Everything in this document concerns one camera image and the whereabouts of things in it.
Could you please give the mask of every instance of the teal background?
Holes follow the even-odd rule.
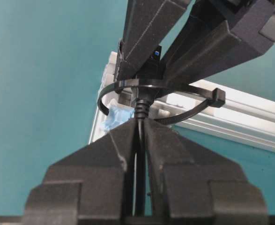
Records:
[[[22,214],[47,167],[87,144],[125,14],[125,0],[0,0],[0,215]],[[187,17],[164,39],[164,51]],[[209,80],[275,101],[275,46]],[[275,214],[274,153],[176,129],[241,163]]]

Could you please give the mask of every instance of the teal wall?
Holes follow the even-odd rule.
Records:
[[[102,72],[122,37],[125,14],[125,0],[0,0],[0,215],[22,214],[46,168],[87,143]],[[275,100],[275,46],[209,80]],[[246,158],[244,169],[268,190],[275,213],[275,154],[184,132],[238,162]],[[251,167],[260,161],[264,172]]]

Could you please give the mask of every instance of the black cable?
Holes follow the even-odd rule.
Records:
[[[149,116],[151,102],[137,99],[134,117],[137,119],[140,147],[136,152],[135,216],[144,216],[146,201],[146,148],[144,119]]]
[[[143,119],[137,119],[140,147],[136,152],[135,216],[144,216],[146,201],[146,151]]]

